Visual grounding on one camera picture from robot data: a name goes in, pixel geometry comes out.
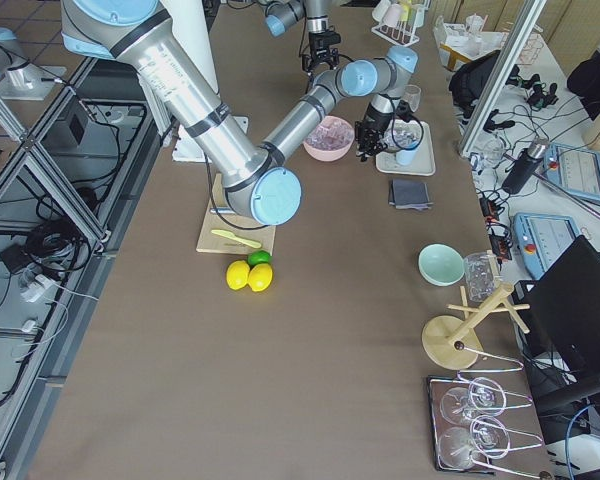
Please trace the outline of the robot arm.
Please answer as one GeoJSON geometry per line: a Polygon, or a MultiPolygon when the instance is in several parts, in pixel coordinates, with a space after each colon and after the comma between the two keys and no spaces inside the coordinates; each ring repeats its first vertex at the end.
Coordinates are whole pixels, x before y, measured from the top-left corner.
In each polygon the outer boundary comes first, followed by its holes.
{"type": "Polygon", "coordinates": [[[417,53],[392,46],[385,57],[319,74],[281,123],[255,146],[180,45],[159,1],[64,1],[65,47],[132,66],[222,174],[224,196],[239,215],[280,225],[298,210],[299,179],[284,166],[343,99],[371,95],[371,119],[389,117],[416,70],[417,53]]]}
{"type": "Polygon", "coordinates": [[[297,23],[303,24],[299,47],[301,68],[312,77],[320,65],[333,70],[339,66],[337,46],[341,36],[330,24],[331,1],[269,1],[264,6],[265,24],[273,37],[280,37],[297,23]]]}

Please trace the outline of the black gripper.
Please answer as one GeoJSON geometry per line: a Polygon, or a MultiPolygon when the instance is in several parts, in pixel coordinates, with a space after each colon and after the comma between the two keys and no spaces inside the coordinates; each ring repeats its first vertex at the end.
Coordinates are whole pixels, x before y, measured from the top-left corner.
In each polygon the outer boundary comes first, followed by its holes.
{"type": "Polygon", "coordinates": [[[378,108],[369,104],[364,117],[355,123],[355,140],[357,142],[356,155],[361,161],[366,161],[387,148],[383,141],[384,135],[390,123],[396,118],[406,119],[411,113],[407,102],[399,102],[396,107],[389,103],[390,111],[381,112],[378,108]]]}
{"type": "Polygon", "coordinates": [[[339,51],[336,48],[341,42],[341,36],[335,30],[308,34],[309,53],[302,54],[302,70],[312,75],[315,69],[326,64],[330,69],[339,65],[339,51]]]}

